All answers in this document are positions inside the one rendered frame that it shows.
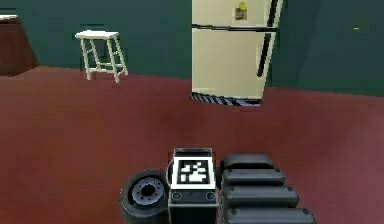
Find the cream fridge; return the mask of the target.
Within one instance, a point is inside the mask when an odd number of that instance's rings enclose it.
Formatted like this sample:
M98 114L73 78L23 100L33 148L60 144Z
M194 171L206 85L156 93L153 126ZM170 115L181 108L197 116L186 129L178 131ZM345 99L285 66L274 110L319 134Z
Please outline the cream fridge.
M244 1L247 19L236 20ZM284 0L279 0L273 27L267 26L271 0L192 0L193 100L226 106L258 106ZM258 67L265 34L272 34L263 76Z

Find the brown cabinet with white top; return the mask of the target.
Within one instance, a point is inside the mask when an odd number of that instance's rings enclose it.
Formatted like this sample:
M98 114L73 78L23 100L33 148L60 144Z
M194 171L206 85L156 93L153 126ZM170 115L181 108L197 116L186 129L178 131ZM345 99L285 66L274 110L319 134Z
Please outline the brown cabinet with white top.
M17 76L39 65L17 15L0 15L0 76Z

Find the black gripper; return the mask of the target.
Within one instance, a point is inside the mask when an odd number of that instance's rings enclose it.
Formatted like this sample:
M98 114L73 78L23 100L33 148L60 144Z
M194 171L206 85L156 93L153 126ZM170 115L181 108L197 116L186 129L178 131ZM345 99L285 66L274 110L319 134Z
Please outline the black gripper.
M162 170L144 170L131 176L118 200L124 224L169 224L168 193Z

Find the yellow fridge magnet note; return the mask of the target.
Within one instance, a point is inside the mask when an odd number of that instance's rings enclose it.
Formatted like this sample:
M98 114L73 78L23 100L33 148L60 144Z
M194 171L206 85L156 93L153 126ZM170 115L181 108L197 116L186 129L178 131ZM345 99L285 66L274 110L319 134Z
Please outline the yellow fridge magnet note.
M235 8L235 19L236 20L247 19L247 4L244 1L241 1L238 4L238 6Z

